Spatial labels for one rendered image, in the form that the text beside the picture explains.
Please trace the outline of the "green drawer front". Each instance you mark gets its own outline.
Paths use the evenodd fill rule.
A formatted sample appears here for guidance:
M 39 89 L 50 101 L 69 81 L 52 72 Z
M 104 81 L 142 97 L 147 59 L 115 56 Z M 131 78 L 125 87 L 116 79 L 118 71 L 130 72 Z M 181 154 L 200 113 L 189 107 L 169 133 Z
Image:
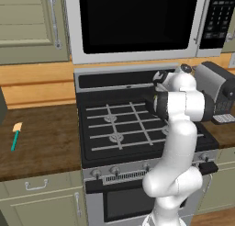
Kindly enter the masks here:
M 21 197 L 83 184 L 80 170 L 0 182 L 0 199 Z
M 217 164 L 235 163 L 235 147 L 222 149 L 218 152 Z

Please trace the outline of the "green lower cupboard door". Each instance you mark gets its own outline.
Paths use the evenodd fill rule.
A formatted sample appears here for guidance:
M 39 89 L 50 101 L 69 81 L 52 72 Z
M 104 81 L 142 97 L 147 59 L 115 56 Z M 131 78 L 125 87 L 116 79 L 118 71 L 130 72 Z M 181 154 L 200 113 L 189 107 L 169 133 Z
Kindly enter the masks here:
M 79 192 L 81 218 L 77 215 L 74 193 Z M 87 226 L 82 187 L 0 200 L 8 226 Z
M 197 209 L 205 214 L 235 207 L 235 167 L 219 170 L 213 175 L 210 188 Z

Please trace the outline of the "silver oven door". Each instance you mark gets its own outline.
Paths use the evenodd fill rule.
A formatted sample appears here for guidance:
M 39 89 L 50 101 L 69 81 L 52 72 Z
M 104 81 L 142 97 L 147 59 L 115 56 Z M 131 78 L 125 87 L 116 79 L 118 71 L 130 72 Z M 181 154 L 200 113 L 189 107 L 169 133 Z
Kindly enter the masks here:
M 108 185 L 101 179 L 87 181 L 85 198 L 89 226 L 140 226 L 155 202 L 141 179 Z

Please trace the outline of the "silver microwave oven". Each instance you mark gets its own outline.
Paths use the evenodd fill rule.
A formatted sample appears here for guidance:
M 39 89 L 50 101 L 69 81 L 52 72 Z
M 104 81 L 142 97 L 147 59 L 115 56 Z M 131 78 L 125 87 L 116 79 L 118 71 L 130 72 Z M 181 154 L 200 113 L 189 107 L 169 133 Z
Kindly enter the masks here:
M 65 0 L 73 63 L 220 55 L 235 0 Z

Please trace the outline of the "grey black toaster oven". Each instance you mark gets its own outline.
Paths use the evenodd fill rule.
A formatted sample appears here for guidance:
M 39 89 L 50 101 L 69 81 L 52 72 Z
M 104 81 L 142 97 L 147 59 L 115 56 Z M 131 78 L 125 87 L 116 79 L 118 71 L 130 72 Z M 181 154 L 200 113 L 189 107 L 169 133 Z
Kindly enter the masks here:
M 195 67 L 196 89 L 205 96 L 210 96 L 206 102 L 205 113 L 214 124 L 235 123 L 231 109 L 235 102 L 235 75 L 213 62 L 202 62 Z

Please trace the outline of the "dark grey box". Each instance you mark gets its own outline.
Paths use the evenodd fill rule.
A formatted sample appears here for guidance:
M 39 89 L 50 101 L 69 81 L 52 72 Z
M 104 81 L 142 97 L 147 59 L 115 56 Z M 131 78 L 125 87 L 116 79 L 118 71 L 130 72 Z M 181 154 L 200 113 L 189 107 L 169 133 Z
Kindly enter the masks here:
M 2 91 L 2 88 L 0 86 L 0 125 L 2 125 L 7 112 L 7 105 L 6 100 Z

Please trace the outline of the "black gas hob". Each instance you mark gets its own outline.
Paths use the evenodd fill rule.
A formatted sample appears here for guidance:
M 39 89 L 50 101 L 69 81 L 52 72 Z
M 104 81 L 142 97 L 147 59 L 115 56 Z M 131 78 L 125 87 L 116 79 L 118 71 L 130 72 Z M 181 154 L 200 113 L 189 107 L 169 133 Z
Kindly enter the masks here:
M 87 175 L 143 174 L 162 158 L 168 122 L 152 115 L 145 97 L 154 93 L 153 76 L 174 72 L 174 63 L 76 69 L 73 72 L 82 168 Z

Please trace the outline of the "green upper cupboard door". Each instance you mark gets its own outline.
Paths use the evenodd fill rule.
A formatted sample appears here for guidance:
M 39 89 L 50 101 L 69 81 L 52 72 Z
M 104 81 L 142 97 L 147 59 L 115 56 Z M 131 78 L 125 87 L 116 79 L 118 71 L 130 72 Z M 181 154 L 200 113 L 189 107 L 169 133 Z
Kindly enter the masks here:
M 229 29 L 222 49 L 223 53 L 235 51 L 235 8 L 229 23 Z
M 56 0 L 54 10 L 60 50 L 54 46 L 48 0 L 0 0 L 0 65 L 69 60 L 63 0 Z

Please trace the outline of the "green cupboard door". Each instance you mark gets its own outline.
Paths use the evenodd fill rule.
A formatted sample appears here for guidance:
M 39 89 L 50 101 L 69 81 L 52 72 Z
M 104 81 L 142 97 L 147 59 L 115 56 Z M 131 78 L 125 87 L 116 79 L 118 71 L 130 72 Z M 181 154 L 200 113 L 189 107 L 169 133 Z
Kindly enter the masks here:
M 235 8 L 229 23 L 229 29 L 222 49 L 223 53 L 235 51 Z
M 69 60 L 63 0 L 56 0 L 54 10 L 60 50 L 54 46 L 48 0 L 0 0 L 0 65 Z
M 210 188 L 197 209 L 205 214 L 235 207 L 235 167 L 219 170 L 213 175 Z
M 81 218 L 77 215 L 74 193 L 79 192 Z M 87 226 L 82 187 L 0 200 L 8 226 Z

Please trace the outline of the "teal handled spatula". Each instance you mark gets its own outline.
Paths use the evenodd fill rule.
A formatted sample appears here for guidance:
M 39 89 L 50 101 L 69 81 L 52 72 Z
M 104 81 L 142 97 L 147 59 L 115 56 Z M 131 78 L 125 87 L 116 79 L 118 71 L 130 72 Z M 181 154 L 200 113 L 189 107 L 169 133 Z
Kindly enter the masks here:
M 21 131 L 22 125 L 23 125 L 22 122 L 18 122 L 13 127 L 14 139 L 13 139 L 13 143 L 12 143 L 12 146 L 11 146 L 11 151 L 12 152 L 16 149 L 17 138 L 18 138 L 19 132 Z

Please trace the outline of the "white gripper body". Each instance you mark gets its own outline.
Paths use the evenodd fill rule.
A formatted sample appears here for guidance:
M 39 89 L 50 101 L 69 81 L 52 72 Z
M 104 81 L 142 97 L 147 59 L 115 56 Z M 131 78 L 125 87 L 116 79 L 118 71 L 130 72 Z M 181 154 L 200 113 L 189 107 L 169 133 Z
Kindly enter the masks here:
M 162 84 L 166 77 L 167 77 L 167 72 L 166 71 L 158 71 L 152 78 L 152 82 L 155 86 L 158 84 Z

